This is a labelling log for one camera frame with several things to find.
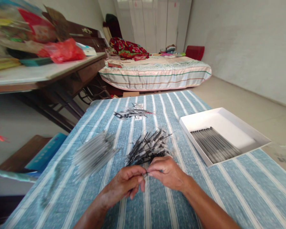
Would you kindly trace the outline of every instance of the desk drawer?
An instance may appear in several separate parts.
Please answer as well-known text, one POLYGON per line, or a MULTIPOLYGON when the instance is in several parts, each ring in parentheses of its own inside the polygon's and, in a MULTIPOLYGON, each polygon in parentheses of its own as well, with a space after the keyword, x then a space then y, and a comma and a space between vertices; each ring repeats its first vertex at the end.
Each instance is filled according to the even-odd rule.
POLYGON ((103 67, 105 67, 105 61, 104 59, 101 59, 81 70, 78 70, 78 75, 82 82, 86 82, 88 80, 93 79, 99 70, 101 70, 103 67))

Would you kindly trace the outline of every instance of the red chair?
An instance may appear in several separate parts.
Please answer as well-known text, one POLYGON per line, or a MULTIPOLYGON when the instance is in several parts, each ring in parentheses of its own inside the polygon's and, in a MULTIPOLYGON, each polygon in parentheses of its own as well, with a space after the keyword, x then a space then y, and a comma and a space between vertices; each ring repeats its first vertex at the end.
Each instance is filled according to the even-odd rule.
POLYGON ((204 53, 204 46, 188 45, 185 55, 189 58, 201 61, 204 53))

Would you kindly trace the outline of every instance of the white tabletop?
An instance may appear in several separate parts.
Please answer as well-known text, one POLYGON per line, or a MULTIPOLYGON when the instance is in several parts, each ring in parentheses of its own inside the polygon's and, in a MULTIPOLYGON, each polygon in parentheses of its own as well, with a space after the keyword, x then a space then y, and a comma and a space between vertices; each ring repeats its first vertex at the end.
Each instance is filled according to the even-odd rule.
POLYGON ((0 71, 0 85, 51 80, 104 54, 104 52, 98 52, 96 56, 89 56, 83 60, 70 61, 62 64, 53 63, 34 67, 22 65, 4 69, 0 71))

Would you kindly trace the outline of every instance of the cardboard box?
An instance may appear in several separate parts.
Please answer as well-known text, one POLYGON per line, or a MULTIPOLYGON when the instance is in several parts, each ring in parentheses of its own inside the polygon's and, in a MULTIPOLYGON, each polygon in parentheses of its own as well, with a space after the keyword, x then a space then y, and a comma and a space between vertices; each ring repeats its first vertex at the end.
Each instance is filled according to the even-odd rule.
POLYGON ((216 108, 187 115, 181 117, 179 122, 208 167, 214 164, 195 141, 191 134, 192 131, 213 127, 231 144, 236 146, 242 154, 271 143, 269 138, 265 137, 225 108, 216 108))
POLYGON ((140 96, 139 92, 124 92, 123 98, 140 96))

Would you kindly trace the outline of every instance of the blue striped tablecloth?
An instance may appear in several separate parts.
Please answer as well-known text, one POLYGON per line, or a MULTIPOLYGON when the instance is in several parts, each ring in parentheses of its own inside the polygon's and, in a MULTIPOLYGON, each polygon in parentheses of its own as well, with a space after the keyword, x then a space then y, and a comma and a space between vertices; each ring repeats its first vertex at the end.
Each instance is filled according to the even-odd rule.
MULTIPOLYGON (((50 161, 5 228, 72 228, 102 188, 125 166, 131 142, 141 134, 166 128, 175 161, 242 228, 286 228, 286 172, 262 150, 206 167, 183 133, 179 118, 210 109, 191 91, 94 101, 50 161), (157 115, 121 121, 113 111, 131 102, 157 115), (76 181, 76 149, 105 130, 121 148, 96 175, 76 181)), ((104 228, 201 228, 183 195, 146 178, 145 193, 123 199, 108 212, 104 228)))

